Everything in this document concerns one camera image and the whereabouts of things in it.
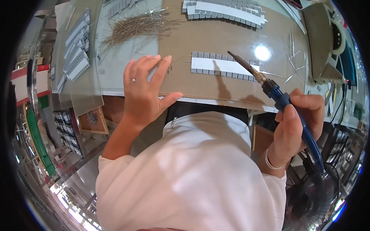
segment bracelet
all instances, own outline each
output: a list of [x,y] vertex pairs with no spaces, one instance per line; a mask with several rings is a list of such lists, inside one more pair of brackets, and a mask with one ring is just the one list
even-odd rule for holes
[[267,149],[267,150],[266,150],[266,154],[265,154],[265,162],[266,162],[267,166],[268,166],[270,169],[272,169],[272,170],[278,170],[278,169],[281,169],[282,167],[276,168],[276,167],[272,166],[272,164],[269,162],[269,159],[267,158],[267,151],[268,151],[268,150],[269,150],[269,149]]

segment left hand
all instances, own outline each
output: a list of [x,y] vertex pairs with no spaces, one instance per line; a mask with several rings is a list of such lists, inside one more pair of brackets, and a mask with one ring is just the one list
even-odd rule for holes
[[144,129],[156,120],[169,106],[182,97],[180,92],[172,92],[163,99],[158,98],[159,88],[171,64],[172,57],[167,56],[158,66],[148,82],[148,75],[161,60],[161,56],[147,55],[137,62],[131,60],[123,74],[125,106],[123,119],[128,120],[138,129]]

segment soldering iron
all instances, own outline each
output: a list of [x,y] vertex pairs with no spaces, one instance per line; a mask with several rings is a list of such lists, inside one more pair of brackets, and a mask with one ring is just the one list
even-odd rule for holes
[[[262,73],[256,71],[256,69],[254,69],[249,63],[244,61],[241,57],[239,57],[238,55],[234,55],[230,51],[228,51],[228,53],[235,59],[236,62],[238,62],[242,67],[244,67],[247,71],[249,71],[254,76],[256,82],[262,85],[263,92],[269,98],[272,98],[275,101],[275,107],[279,111],[284,112],[285,106],[287,106],[288,104],[291,104],[289,94],[288,93],[283,94],[281,90],[279,89],[279,86],[274,80],[266,78]],[[320,171],[320,173],[324,173],[325,172],[324,164],[323,164],[323,160],[320,154],[319,147],[317,146],[316,141],[314,140],[307,126],[305,119],[299,113],[299,110],[297,108],[296,110],[298,112],[298,115],[300,117],[300,120],[303,126],[302,140],[306,144],[307,149],[309,153],[311,154],[312,159],[315,162],[317,169]]]

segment wrist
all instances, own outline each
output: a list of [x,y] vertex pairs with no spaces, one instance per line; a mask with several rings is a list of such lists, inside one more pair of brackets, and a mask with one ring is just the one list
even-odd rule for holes
[[272,166],[276,168],[279,168],[279,167],[285,168],[286,164],[290,161],[290,158],[287,159],[277,154],[274,142],[272,142],[272,144],[268,148],[267,158],[270,164],[272,164]]

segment zipper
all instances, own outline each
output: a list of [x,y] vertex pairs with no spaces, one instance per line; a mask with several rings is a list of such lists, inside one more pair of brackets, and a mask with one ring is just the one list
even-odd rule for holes
[[171,122],[171,129],[173,129],[173,128],[174,128],[174,125],[175,125],[175,121],[176,121],[176,119],[177,119],[177,117],[175,117],[175,118],[172,120],[172,122]]

